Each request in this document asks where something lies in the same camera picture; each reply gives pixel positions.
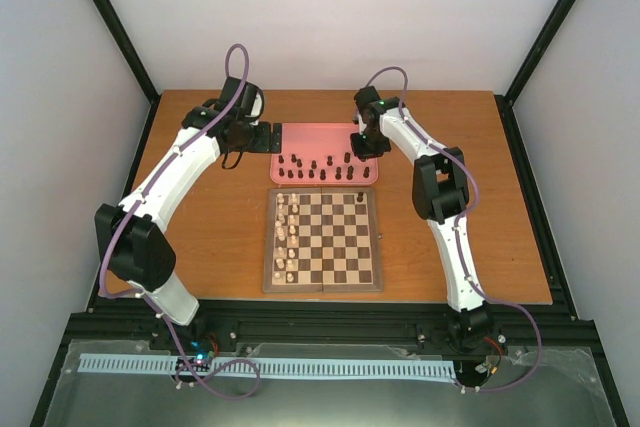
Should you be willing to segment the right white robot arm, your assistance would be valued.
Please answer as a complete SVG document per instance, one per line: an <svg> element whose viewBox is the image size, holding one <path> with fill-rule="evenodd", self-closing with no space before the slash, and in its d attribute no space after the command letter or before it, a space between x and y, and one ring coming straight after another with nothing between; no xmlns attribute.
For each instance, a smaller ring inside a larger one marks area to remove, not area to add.
<svg viewBox="0 0 640 427"><path fill-rule="evenodd" d="M468 170L458 148L436 141L401 105L383 99L373 87L354 96L358 132L350 136L354 156L379 158L396 146L411 161L412 204L427 222L443 265L447 286L448 341L459 353L469 353L492 329L482 295L468 236L465 212L469 206Z"/></svg>

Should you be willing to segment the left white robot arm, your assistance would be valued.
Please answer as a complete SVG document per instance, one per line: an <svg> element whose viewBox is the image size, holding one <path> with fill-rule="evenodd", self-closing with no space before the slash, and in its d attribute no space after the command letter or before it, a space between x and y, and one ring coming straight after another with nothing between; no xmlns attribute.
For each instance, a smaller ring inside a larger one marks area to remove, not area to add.
<svg viewBox="0 0 640 427"><path fill-rule="evenodd" d="M283 127L235 108L199 106L183 119L176 139L146 179L117 205L103 204L94 222L101 267L101 295L106 273L129 284L122 294L151 302L156 315L174 323L172 335L186 349L201 347L208 325L196 316L199 302L176 273L176 253L165 236L177 207L199 177L231 152L279 154Z"/></svg>

